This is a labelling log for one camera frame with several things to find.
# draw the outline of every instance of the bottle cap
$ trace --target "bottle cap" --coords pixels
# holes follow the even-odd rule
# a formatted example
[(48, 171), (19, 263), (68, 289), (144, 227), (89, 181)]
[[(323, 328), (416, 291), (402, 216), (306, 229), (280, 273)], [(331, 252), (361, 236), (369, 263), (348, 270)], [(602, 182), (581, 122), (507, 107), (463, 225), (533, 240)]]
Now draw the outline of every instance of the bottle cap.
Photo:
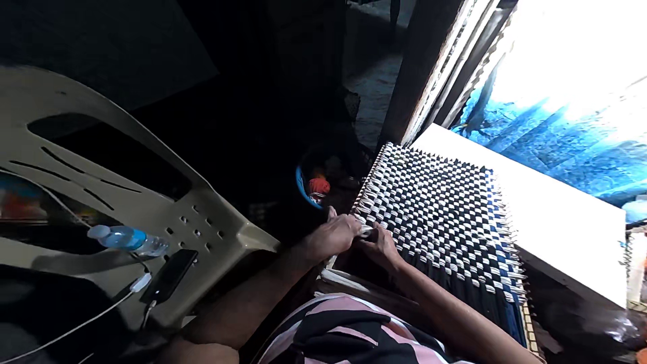
[(87, 231), (87, 237), (92, 239), (105, 238), (108, 234), (110, 234), (110, 228), (105, 225), (93, 226)]

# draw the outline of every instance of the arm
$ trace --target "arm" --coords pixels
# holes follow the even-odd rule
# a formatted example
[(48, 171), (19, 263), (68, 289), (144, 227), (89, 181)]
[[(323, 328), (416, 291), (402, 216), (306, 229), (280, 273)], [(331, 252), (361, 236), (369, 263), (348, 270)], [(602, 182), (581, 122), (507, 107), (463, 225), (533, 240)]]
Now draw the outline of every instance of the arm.
[(268, 268), (227, 292), (182, 330), (160, 364), (237, 363), (240, 349), (274, 306), (312, 267), (351, 246), (360, 229), (352, 216), (337, 216), (290, 248)]
[(395, 278), (450, 344), (483, 363), (532, 363), (540, 360), (480, 313), (445, 291), (424, 273), (407, 264), (391, 234), (375, 224), (375, 242), (359, 241), (362, 249)]

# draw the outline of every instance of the charging cable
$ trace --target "charging cable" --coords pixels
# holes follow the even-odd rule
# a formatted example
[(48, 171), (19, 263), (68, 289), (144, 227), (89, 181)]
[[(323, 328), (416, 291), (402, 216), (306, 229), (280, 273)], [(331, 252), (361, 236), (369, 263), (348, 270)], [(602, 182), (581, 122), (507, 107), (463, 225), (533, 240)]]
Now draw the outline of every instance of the charging cable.
[(136, 293), (136, 292), (141, 291), (144, 287), (146, 287), (146, 285), (148, 285), (148, 283), (151, 281), (151, 278), (152, 278), (151, 273), (146, 273), (146, 274), (142, 275), (142, 276), (141, 276), (141, 277), (139, 277), (139, 278), (138, 278), (134, 283), (132, 283), (132, 284), (130, 285), (130, 289), (129, 289), (129, 290), (130, 290), (130, 292), (128, 292), (128, 294), (127, 294), (126, 296), (124, 296), (124, 298), (120, 299), (119, 301), (117, 301), (117, 302), (116, 302), (115, 304), (113, 304), (112, 306), (110, 306), (110, 307), (106, 308), (102, 313), (99, 313), (97, 316), (94, 316), (93, 318), (89, 319), (88, 321), (86, 321), (86, 322), (84, 322), (84, 323), (80, 324), (79, 326), (77, 326), (77, 327), (73, 328), (72, 330), (69, 330), (68, 332), (66, 332), (66, 333), (64, 333), (63, 335), (61, 335), (61, 336), (57, 337), (56, 339), (54, 339), (54, 340), (52, 340), (52, 341), (48, 342), (47, 344), (41, 345), (40, 347), (35, 348), (34, 350), (31, 350), (31, 351), (29, 351), (29, 352), (26, 352), (26, 353), (24, 353), (24, 354), (22, 354), (22, 355), (18, 355), (18, 356), (14, 357), (14, 358), (11, 358), (11, 359), (8, 359), (8, 360), (5, 360), (5, 361), (0, 361), (0, 364), (7, 364), (7, 363), (11, 363), (11, 362), (16, 361), (16, 360), (18, 360), (18, 359), (24, 358), (25, 356), (29, 356), (29, 355), (31, 355), (31, 354), (33, 354), (33, 353), (35, 353), (35, 352), (37, 352), (37, 351), (39, 351), (39, 350), (41, 350), (41, 349), (47, 348), (47, 347), (48, 347), (48, 346), (50, 346), (51, 344), (53, 344), (53, 343), (55, 343), (55, 342), (59, 341), (60, 339), (63, 339), (65, 336), (68, 336), (69, 334), (71, 334), (71, 333), (73, 333), (73, 332), (77, 331), (77, 330), (78, 330), (78, 329), (80, 329), (81, 327), (83, 327), (83, 326), (85, 326), (85, 325), (87, 325), (87, 324), (89, 324), (89, 323), (93, 322), (94, 320), (96, 320), (96, 319), (98, 319), (99, 317), (101, 317), (101, 316), (105, 315), (106, 313), (108, 313), (108, 312), (109, 312), (110, 310), (112, 310), (113, 308), (115, 308), (115, 307), (119, 306), (119, 304), (120, 304), (121, 302), (124, 302), (126, 299), (128, 299), (128, 297), (132, 296), (132, 295), (133, 295), (133, 293)]

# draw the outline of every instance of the hand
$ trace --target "hand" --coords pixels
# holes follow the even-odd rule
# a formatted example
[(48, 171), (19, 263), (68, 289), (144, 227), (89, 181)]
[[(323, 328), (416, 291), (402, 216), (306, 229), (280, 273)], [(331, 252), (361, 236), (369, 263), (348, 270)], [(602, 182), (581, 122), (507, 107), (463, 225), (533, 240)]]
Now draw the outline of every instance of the hand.
[(373, 223), (373, 228), (367, 238), (370, 241), (359, 240), (358, 244), (372, 261), (386, 269), (389, 274), (394, 274), (406, 262), (395, 248), (391, 232), (377, 222)]
[(334, 208), (328, 210), (328, 222), (306, 236), (307, 257), (318, 264), (330, 256), (347, 251), (359, 234), (362, 224), (354, 216), (337, 216)]

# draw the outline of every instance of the white board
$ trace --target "white board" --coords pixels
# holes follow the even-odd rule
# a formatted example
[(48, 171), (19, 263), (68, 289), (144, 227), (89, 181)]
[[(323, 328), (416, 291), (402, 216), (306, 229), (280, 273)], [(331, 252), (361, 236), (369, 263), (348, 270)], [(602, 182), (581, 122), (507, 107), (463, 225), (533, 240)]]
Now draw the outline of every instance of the white board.
[(412, 148), (493, 169), (526, 263), (589, 301), (626, 307), (622, 209), (436, 124)]

